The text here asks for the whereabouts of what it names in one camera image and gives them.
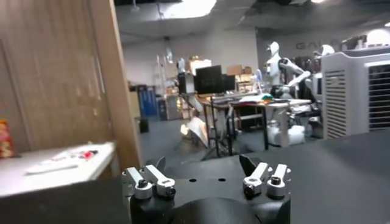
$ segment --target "black table surface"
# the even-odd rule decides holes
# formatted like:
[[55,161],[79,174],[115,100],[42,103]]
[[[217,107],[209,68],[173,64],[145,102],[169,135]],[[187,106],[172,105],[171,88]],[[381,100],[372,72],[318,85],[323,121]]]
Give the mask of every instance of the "black table surface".
[[[390,131],[317,141],[251,158],[291,170],[292,223],[390,223]],[[243,177],[238,157],[166,169],[173,178]],[[0,199],[2,223],[129,223],[120,179]]]

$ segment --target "black trash can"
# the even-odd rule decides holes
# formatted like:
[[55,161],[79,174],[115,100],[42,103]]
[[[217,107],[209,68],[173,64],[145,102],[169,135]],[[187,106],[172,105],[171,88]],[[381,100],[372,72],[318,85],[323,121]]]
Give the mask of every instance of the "black trash can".
[[141,118],[138,124],[140,125],[140,133],[149,132],[149,121],[147,119]]

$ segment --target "computer monitor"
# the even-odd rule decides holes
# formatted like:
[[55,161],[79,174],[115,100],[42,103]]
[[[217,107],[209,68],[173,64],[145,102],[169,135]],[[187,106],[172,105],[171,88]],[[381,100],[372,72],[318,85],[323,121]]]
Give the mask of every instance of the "computer monitor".
[[225,92],[221,66],[217,65],[197,69],[196,76],[194,77],[194,86],[198,94]]
[[236,90],[236,77],[234,75],[223,74],[222,78],[224,79],[225,91]]

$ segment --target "red object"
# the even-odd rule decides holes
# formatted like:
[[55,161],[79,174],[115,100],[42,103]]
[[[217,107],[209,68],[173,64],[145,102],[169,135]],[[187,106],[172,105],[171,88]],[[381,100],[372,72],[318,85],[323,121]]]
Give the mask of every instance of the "red object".
[[15,156],[12,138],[7,120],[0,116],[0,158],[9,158]]
[[84,153],[84,158],[85,159],[90,159],[94,154],[90,151],[87,151]]

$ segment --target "vent grille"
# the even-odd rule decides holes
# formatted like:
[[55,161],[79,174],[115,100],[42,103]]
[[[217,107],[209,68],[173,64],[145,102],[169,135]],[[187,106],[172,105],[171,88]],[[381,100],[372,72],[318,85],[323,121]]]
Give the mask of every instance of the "vent grille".
[[369,68],[369,130],[390,128],[390,65]]
[[347,135],[345,71],[325,72],[325,105],[328,138]]

